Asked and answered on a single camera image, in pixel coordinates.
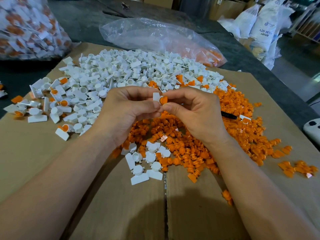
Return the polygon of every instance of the person's right hand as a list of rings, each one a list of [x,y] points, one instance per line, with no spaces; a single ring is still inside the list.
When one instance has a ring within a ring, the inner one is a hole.
[[[169,101],[163,109],[177,116],[204,145],[214,146],[229,139],[217,95],[191,87],[170,90],[163,95]]]

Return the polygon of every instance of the white device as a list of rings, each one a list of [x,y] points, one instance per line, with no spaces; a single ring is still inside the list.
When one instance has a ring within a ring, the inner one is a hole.
[[[303,126],[304,132],[320,146],[320,118],[310,120]]]

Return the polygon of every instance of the concrete floor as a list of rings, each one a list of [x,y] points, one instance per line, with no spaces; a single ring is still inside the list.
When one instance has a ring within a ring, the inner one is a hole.
[[[272,72],[303,101],[308,101],[320,92],[320,56],[312,54],[307,43],[288,37],[280,38],[278,46],[282,56],[275,59]],[[311,108],[320,116],[320,102]]]

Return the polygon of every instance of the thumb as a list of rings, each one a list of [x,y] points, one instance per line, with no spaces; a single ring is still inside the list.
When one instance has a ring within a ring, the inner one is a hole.
[[[133,101],[130,106],[135,116],[156,112],[161,107],[159,102],[152,100]]]
[[[163,109],[168,111],[170,114],[177,116],[179,119],[183,119],[189,112],[186,108],[177,103],[166,103],[162,105]]]

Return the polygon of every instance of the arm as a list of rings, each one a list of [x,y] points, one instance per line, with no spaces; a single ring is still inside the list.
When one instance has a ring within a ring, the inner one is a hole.
[[[0,205],[0,239],[58,239],[132,124],[160,116],[162,108],[152,101],[153,92],[140,87],[110,90],[94,125]]]
[[[181,88],[166,96],[171,102],[163,105],[164,110],[177,116],[214,156],[252,239],[319,239],[318,230],[301,210],[227,133],[216,95]]]

